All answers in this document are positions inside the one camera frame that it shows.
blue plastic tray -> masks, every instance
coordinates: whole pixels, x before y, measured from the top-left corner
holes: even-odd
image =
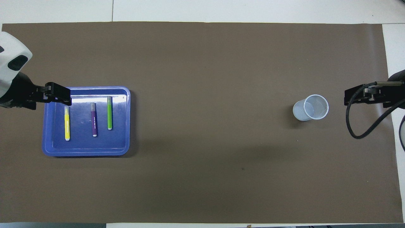
[[[70,141],[65,140],[64,106],[45,104],[42,150],[48,156],[119,156],[129,149],[130,92],[124,86],[69,87]],[[113,97],[113,129],[107,129],[107,96]],[[92,135],[90,103],[96,103],[98,135]]]

brown table surface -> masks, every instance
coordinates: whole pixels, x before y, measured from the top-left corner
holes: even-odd
[[[381,25],[4,24],[38,85],[126,86],[123,157],[41,150],[43,104],[0,109],[0,222],[403,222],[391,118],[351,138],[345,89],[387,79]],[[329,102],[300,122],[293,104]],[[356,133],[383,112],[355,105]]]

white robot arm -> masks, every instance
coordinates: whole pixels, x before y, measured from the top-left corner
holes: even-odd
[[[37,86],[20,72],[31,58],[31,51],[23,43],[7,32],[0,32],[0,106],[35,110],[36,102],[72,105],[68,88],[54,82]]]

white floor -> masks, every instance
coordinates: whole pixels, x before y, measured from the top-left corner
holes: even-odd
[[[0,1],[0,29],[5,23],[110,21],[383,24],[387,77],[405,69],[405,3],[401,0]],[[396,110],[392,114],[403,199],[405,199],[405,152],[399,144],[398,127],[404,114],[405,110]],[[108,224],[107,227],[219,228],[247,225],[249,224]],[[252,227],[297,225],[300,224],[252,224]]]

cup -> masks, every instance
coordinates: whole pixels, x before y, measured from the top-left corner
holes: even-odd
[[[292,113],[300,121],[320,120],[329,112],[327,100],[318,94],[312,94],[295,103]]]

